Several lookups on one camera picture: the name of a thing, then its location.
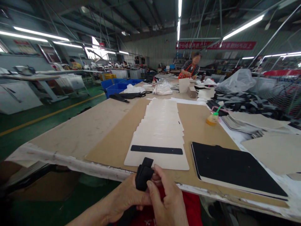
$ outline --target sleeve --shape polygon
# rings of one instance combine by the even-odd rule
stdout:
[[[193,71],[193,74],[191,76],[195,76],[198,73],[198,70],[200,69],[200,66],[195,66],[195,69]]]
[[[191,64],[191,62],[192,62],[191,60],[187,60],[185,64],[181,67],[181,70],[186,70]]]

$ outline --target glue bottle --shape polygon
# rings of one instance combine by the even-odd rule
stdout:
[[[209,117],[206,119],[206,123],[207,124],[209,124],[211,126],[215,126],[216,125],[216,123],[219,121],[219,110],[220,110],[220,107],[218,108],[218,110],[216,112],[214,112],[213,114],[209,115]]]
[[[155,77],[153,79],[153,86],[156,86],[156,80],[155,80]]]

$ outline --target corrugated metal wall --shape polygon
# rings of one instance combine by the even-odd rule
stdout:
[[[206,36],[208,26],[204,26],[201,29],[203,34],[202,37]],[[230,25],[224,25],[223,30],[226,33],[231,29]],[[256,41],[256,46],[250,51],[238,51],[237,57],[252,57],[255,56],[263,46],[268,42],[276,30],[265,31],[262,28],[249,28],[231,38],[227,41]],[[190,38],[192,30],[185,30],[181,32],[181,38]],[[296,52],[301,51],[301,32],[297,33],[290,39],[290,44],[286,42],[293,32],[280,31],[262,52],[262,55]],[[220,30],[215,26],[211,26],[208,32],[208,37],[220,37]],[[177,34],[170,33],[148,39],[143,39],[135,42],[124,43],[125,47],[122,46],[122,51],[127,51],[135,54],[144,55],[150,58],[150,67],[157,68],[159,63],[164,65],[172,64],[174,57],[176,57],[176,43]],[[212,63],[216,59],[216,55],[221,52],[229,52],[231,50],[208,50],[207,52],[202,51],[203,58],[200,62],[200,66],[205,66]],[[125,60],[134,63],[133,56],[125,56]]]

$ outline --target green nozzle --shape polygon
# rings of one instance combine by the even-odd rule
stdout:
[[[216,112],[213,113],[213,115],[219,115],[220,108],[221,108],[221,106],[218,108],[218,110]]]

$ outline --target plastic bag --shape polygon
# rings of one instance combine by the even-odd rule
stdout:
[[[249,69],[239,69],[230,78],[217,85],[215,90],[222,93],[245,92],[255,84],[256,80],[252,78],[252,73]]]
[[[123,91],[124,93],[143,93],[145,92],[145,88],[143,87],[136,87],[132,84],[128,84],[126,89]]]
[[[171,87],[172,86],[170,85],[170,83],[165,80],[162,84],[157,85],[153,89],[153,94],[158,94],[158,95],[172,94]]]

